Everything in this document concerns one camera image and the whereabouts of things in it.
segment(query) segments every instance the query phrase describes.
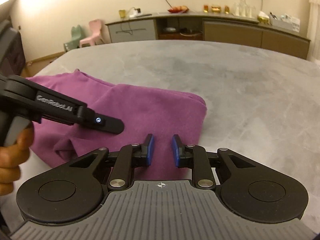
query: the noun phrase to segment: gray gripper base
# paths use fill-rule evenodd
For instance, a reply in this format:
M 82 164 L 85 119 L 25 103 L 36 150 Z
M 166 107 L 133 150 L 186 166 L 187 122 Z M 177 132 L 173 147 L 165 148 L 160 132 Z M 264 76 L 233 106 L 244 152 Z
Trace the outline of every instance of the gray gripper base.
M 192 187 L 188 180 L 135 181 L 109 194 L 92 216 L 65 226 L 26 222 L 14 240 L 308 240 L 315 233 L 299 219 L 260 224 L 225 208 L 215 193 Z

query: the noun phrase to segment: fruit bowl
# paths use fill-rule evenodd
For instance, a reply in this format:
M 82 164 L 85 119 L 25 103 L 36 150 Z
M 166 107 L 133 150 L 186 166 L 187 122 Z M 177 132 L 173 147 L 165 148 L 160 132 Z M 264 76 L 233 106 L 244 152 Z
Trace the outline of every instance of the fruit bowl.
M 168 10 L 170 13 L 186 13 L 189 10 L 187 6 L 172 7 Z

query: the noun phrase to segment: white curtain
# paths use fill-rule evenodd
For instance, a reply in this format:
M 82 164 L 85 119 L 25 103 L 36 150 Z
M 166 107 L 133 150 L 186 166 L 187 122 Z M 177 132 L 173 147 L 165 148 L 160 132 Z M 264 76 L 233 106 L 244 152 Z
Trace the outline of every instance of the white curtain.
M 308 59 L 320 65 L 320 0 L 310 0 L 308 38 L 311 40 Z

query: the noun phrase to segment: cabinet door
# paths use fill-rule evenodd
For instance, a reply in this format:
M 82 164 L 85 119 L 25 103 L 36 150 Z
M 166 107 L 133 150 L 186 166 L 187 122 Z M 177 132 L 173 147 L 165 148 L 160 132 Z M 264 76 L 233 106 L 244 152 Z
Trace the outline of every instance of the cabinet door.
M 204 40 L 261 47 L 262 30 L 227 22 L 204 22 Z
M 112 43 L 124 41 L 151 41 L 156 39 L 153 20 L 141 20 L 109 25 Z
M 309 41 L 284 33 L 264 30 L 261 48 L 307 59 Z

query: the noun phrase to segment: folded fabric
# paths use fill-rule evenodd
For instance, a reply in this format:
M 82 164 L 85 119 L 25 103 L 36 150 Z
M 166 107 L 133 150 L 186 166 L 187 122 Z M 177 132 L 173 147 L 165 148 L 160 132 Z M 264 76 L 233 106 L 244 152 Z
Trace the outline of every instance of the folded fabric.
M 76 70 L 56 76 L 36 76 L 33 82 L 76 98 L 96 112 L 119 118 L 125 129 L 119 135 L 43 120 L 34 123 L 31 149 L 48 165 L 56 167 L 99 147 L 118 151 L 131 143 L 142 143 L 148 133 L 155 136 L 155 151 L 148 168 L 138 168 L 135 179 L 182 179 L 185 169 L 174 165 L 171 139 L 179 134 L 188 144 L 197 144 L 206 114 L 204 100 L 194 94 L 114 85 Z

